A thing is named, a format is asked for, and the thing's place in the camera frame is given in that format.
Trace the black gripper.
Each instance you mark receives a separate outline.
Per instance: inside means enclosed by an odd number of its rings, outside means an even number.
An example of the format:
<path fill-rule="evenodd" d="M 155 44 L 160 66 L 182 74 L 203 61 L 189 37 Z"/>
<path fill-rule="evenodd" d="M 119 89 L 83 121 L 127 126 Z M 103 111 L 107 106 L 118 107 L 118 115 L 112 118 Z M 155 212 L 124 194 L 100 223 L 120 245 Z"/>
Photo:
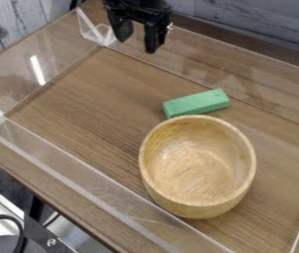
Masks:
<path fill-rule="evenodd" d="M 169 33 L 171 5 L 167 0 L 106 0 L 108 21 L 119 42 L 134 34 L 134 23 L 144 24 L 146 51 L 154 54 Z"/>

